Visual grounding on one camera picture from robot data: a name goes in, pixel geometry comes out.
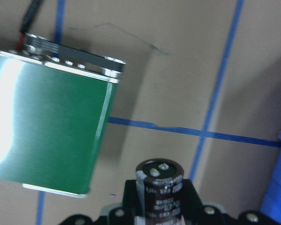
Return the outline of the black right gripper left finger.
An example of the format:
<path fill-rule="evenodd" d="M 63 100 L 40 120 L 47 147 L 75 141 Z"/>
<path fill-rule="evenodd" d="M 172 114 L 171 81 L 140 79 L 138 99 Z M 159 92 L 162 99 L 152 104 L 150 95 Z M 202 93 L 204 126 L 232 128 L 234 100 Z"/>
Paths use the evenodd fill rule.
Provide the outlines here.
<path fill-rule="evenodd" d="M 133 213 L 141 212 L 141 205 L 137 193 L 136 180 L 126 180 L 122 198 L 122 206 Z"/>

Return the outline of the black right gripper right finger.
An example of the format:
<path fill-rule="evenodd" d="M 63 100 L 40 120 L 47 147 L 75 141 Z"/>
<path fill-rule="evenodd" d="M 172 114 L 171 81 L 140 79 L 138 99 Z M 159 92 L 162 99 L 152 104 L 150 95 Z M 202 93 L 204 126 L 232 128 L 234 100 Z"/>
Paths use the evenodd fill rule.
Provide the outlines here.
<path fill-rule="evenodd" d="M 181 212 L 195 213 L 202 208 L 202 201 L 189 179 L 183 179 L 181 189 Z"/>

